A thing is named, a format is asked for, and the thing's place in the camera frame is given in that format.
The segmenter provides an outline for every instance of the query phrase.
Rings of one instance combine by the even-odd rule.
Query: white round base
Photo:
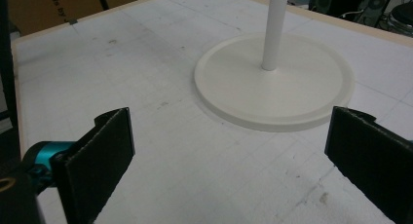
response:
[[[325,45],[283,35],[277,69],[261,68],[264,34],[225,41],[195,69],[201,99],[216,115],[259,131],[300,131],[329,121],[348,103],[355,78],[348,63]]]

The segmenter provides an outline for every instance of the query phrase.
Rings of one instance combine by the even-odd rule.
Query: tabletop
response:
[[[18,39],[23,151],[78,140],[128,106],[136,154],[95,223],[393,223],[324,155],[329,124],[248,130],[198,97],[201,56],[264,32],[267,12],[267,0],[142,0]],[[283,32],[339,53],[356,76],[349,107],[413,139],[411,38],[292,7]],[[66,223],[56,189],[39,203]]]

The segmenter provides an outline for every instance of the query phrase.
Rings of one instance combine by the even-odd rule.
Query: white disc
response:
[[[300,131],[329,120],[349,102],[355,78],[348,63],[325,45],[283,35],[277,69],[261,68],[264,34],[220,43],[199,60],[195,83],[216,115],[260,131]]]

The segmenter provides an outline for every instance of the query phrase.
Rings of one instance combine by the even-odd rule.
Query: circular base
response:
[[[216,115],[260,131],[300,131],[329,120],[348,103],[355,79],[348,63],[325,45],[283,35],[277,69],[261,68],[264,34],[225,41],[195,69],[201,99]]]

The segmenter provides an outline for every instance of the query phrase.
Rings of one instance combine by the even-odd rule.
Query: white table surface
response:
[[[24,149],[76,141],[94,117],[128,106],[136,155],[96,223],[393,223],[323,154],[328,124],[248,130],[197,96],[198,59],[223,40],[263,32],[265,3],[145,0],[17,40]],[[336,50],[356,75],[349,106],[411,139],[412,40],[363,30],[387,38],[291,12],[283,28]],[[56,189],[39,201],[48,223],[66,223]]]

